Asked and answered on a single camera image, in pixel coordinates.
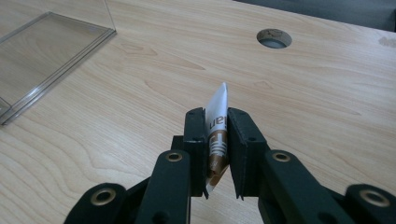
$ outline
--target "desk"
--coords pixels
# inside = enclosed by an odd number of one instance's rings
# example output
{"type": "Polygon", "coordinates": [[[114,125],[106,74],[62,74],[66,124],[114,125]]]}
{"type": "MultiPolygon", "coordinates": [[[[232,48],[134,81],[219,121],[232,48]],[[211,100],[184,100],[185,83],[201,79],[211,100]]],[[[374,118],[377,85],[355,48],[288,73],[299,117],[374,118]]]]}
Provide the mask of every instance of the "desk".
{"type": "MultiPolygon", "coordinates": [[[[110,0],[118,35],[0,129],[0,223],[62,223],[98,183],[150,176],[184,115],[223,81],[271,148],[295,154],[344,193],[396,194],[396,34],[231,0],[110,0]],[[286,49],[256,39],[292,37],[286,49]]],[[[230,172],[192,223],[260,223],[230,172]]]]}

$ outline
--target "transparent plastic lid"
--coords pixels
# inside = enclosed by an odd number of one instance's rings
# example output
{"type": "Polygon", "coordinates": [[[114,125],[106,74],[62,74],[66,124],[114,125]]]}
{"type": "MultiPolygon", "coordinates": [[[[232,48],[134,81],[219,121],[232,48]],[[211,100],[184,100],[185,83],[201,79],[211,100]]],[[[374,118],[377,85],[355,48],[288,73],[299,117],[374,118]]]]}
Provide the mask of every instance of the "transparent plastic lid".
{"type": "Polygon", "coordinates": [[[2,124],[115,34],[103,0],[17,0],[2,2],[0,8],[2,124]]]}

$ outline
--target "folded tube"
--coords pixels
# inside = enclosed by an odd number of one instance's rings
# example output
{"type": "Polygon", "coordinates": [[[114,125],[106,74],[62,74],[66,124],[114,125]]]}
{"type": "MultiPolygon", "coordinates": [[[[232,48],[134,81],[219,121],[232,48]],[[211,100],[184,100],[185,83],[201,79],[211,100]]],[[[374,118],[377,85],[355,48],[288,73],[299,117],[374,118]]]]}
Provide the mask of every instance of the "folded tube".
{"type": "Polygon", "coordinates": [[[209,144],[208,192],[219,183],[228,167],[227,157],[227,84],[222,83],[205,109],[206,134],[209,144]]]}

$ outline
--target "wood grain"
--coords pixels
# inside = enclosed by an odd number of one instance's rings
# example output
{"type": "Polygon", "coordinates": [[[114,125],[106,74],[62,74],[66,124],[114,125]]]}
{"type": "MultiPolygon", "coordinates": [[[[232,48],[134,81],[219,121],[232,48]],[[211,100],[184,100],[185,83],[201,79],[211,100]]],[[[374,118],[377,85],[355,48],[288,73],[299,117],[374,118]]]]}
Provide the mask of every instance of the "wood grain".
{"type": "MultiPolygon", "coordinates": [[[[102,182],[129,188],[222,81],[271,148],[324,186],[396,194],[396,34],[230,0],[111,0],[118,35],[0,129],[0,223],[62,223],[102,182]],[[292,37],[268,49],[256,34],[292,37]]],[[[260,223],[229,171],[192,223],[260,223]]]]}

